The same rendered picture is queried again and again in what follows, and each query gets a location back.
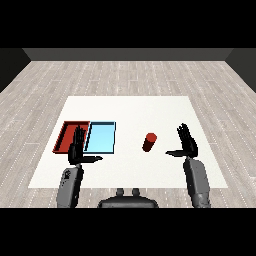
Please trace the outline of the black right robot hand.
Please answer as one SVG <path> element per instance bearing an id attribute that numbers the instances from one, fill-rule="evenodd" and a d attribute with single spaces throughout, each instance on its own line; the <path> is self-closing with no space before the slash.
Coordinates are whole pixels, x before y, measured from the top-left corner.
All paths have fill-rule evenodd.
<path id="1" fill-rule="evenodd" d="M 186 124 L 182 123 L 177 132 L 181 141 L 182 149 L 174 151 L 166 151 L 166 154 L 174 157 L 190 157 L 194 158 L 198 156 L 198 146 L 195 139 L 191 136 L 189 128 Z"/>

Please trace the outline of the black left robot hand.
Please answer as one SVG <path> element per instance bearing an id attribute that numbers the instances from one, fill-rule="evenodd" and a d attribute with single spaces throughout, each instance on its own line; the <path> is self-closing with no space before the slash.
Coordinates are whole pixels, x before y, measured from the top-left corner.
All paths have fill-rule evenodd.
<path id="1" fill-rule="evenodd" d="M 83 143 L 84 143 L 85 130 L 80 126 L 77 126 L 73 135 L 73 142 L 68 149 L 68 161 L 71 165 L 77 165 L 81 163 L 94 163 L 102 160 L 101 156 L 84 156 L 83 155 Z"/>

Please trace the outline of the red shallow open box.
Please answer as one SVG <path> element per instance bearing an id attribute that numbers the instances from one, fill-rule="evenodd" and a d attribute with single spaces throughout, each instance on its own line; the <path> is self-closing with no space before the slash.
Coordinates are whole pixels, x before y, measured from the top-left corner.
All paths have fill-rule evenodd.
<path id="1" fill-rule="evenodd" d="M 73 142 L 75 129 L 80 127 L 85 132 L 88 132 L 89 124 L 89 121 L 65 121 L 52 152 L 55 154 L 67 154 L 69 146 Z"/>

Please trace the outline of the light blue shallow open box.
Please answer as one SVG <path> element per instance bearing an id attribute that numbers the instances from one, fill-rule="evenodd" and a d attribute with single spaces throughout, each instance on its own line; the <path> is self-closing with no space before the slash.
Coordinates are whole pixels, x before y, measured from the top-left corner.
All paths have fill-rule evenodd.
<path id="1" fill-rule="evenodd" d="M 116 123 L 114 121 L 93 121 L 86 135 L 84 154 L 113 154 Z"/>

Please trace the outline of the red can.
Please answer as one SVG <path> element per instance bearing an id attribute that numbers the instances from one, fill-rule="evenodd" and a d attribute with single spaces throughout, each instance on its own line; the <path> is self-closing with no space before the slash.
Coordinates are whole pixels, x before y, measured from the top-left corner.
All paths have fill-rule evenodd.
<path id="1" fill-rule="evenodd" d="M 142 149 L 145 152 L 149 152 L 152 149 L 156 140 L 157 140 L 157 136 L 154 133 L 148 133 L 145 137 Z"/>

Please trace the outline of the dark grey robot body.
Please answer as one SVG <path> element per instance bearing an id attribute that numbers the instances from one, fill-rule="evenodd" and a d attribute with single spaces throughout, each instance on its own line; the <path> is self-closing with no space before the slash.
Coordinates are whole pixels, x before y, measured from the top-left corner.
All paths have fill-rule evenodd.
<path id="1" fill-rule="evenodd" d="M 142 197 L 138 188 L 132 189 L 131 196 L 125 196 L 124 189 L 118 188 L 116 195 L 101 200 L 98 208 L 158 208 L 158 204 L 153 199 Z"/>

